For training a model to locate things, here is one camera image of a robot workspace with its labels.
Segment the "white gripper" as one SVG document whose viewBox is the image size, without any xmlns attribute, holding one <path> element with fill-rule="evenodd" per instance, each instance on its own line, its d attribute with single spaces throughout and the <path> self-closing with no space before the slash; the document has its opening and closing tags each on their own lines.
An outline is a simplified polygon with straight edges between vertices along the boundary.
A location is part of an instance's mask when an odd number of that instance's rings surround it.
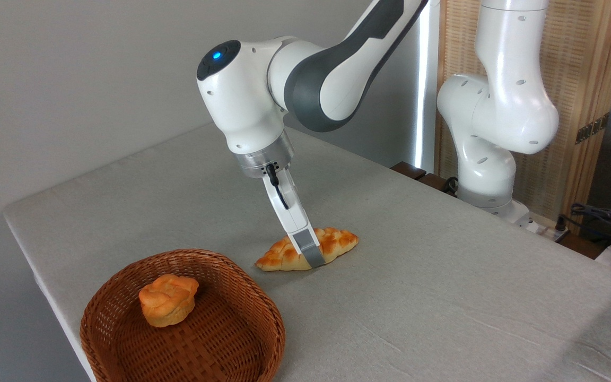
<svg viewBox="0 0 611 382">
<path fill-rule="evenodd" d="M 325 265 L 319 240 L 299 200 L 288 169 L 263 169 L 263 182 L 276 215 L 299 254 L 311 268 Z"/>
</svg>

